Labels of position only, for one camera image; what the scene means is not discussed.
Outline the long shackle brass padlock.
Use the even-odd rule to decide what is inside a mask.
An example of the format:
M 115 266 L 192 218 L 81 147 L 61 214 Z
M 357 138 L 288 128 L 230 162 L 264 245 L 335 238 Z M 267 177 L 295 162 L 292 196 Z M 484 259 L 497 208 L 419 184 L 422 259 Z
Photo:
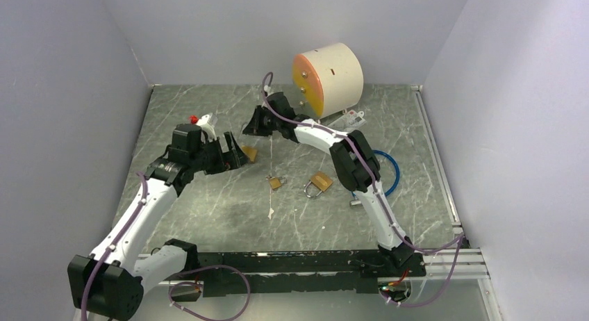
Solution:
M 241 146 L 241 149 L 243 150 L 243 152 L 245 153 L 245 155 L 249 159 L 250 163 L 254 163 L 256 161 L 256 156 L 258 154 L 258 150 L 255 147 L 243 145 L 243 146 Z

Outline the small brass padlock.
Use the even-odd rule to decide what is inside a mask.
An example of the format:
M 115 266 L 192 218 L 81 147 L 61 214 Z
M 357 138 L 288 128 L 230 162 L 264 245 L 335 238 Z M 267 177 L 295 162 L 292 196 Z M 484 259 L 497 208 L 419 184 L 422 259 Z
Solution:
M 284 176 L 267 176 L 267 181 L 271 190 L 277 190 L 287 183 L 287 179 Z

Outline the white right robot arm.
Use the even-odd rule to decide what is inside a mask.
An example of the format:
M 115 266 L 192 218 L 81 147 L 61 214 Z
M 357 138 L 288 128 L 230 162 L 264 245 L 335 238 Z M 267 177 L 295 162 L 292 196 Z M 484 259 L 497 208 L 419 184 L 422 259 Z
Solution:
M 336 131 L 309 116 L 296 114 L 282 92 L 262 90 L 261 97 L 264 104 L 255 108 L 242 133 L 267 137 L 279 132 L 285 139 L 328 154 L 339 182 L 356 195 L 374 225 L 384 271 L 400 275 L 414 252 L 387 202 L 380 163 L 363 133 Z

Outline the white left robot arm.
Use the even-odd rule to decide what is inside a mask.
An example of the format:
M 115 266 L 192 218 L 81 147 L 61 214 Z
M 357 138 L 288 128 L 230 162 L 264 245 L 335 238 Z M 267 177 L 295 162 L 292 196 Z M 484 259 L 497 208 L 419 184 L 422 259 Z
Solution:
M 249 159 L 234 135 L 213 136 L 212 128 L 179 124 L 163 155 L 138 172 L 140 189 L 110 233 L 89 253 L 76 255 L 67 267 L 74 306 L 80 319 L 89 314 L 108 320 L 130 320 L 143 297 L 164 279 L 191 279 L 200 263 L 197 246 L 168 240 L 155 254 L 139 257 L 142 248 L 197 172 L 219 174 Z

